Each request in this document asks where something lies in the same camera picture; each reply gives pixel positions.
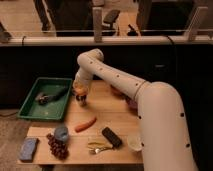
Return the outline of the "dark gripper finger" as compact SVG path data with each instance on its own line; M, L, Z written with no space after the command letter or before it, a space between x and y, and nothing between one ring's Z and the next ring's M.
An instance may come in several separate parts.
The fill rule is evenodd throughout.
M77 100L77 102L78 102L78 104L80 106L85 106L86 105L86 98L87 98L86 95L84 95L84 96L77 95L76 96L76 100Z

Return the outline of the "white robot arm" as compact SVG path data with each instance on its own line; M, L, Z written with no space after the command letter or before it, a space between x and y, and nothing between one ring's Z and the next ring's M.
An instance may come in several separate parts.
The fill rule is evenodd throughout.
M88 88L98 76L137 103L144 171L199 171L178 91L168 83L149 82L108 66L103 60L99 49L81 53L75 82Z

